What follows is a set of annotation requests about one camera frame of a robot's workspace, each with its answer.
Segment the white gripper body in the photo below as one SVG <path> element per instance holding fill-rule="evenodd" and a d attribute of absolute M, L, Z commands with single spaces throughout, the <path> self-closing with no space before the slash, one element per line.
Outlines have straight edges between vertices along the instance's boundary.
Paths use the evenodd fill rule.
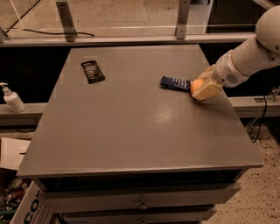
<path fill-rule="evenodd" d="M 232 50 L 217 60 L 213 69 L 213 77 L 225 88 L 237 87 L 249 78 L 240 73 L 235 67 L 232 60 Z"/>

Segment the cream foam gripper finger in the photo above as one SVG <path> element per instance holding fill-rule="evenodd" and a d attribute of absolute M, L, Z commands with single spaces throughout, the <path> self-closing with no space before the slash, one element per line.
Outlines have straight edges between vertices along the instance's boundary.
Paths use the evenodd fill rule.
<path fill-rule="evenodd" d="M 207 70 L 205 70 L 199 76 L 199 79 L 203 81 L 214 80 L 214 69 L 215 69 L 215 65 L 211 65 Z"/>
<path fill-rule="evenodd" d="M 218 95 L 222 90 L 223 84 L 216 80 L 204 80 L 203 85 L 195 92 L 192 97 L 198 101 L 203 101 Z"/>

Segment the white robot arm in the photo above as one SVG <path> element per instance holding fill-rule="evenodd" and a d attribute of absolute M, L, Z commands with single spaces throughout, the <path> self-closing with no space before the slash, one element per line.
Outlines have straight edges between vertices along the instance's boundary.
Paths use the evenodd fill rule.
<path fill-rule="evenodd" d="M 203 101 L 223 88 L 235 88 L 256 72 L 280 65 L 280 6 L 267 10 L 255 34 L 222 55 L 191 84 L 191 94 Z"/>

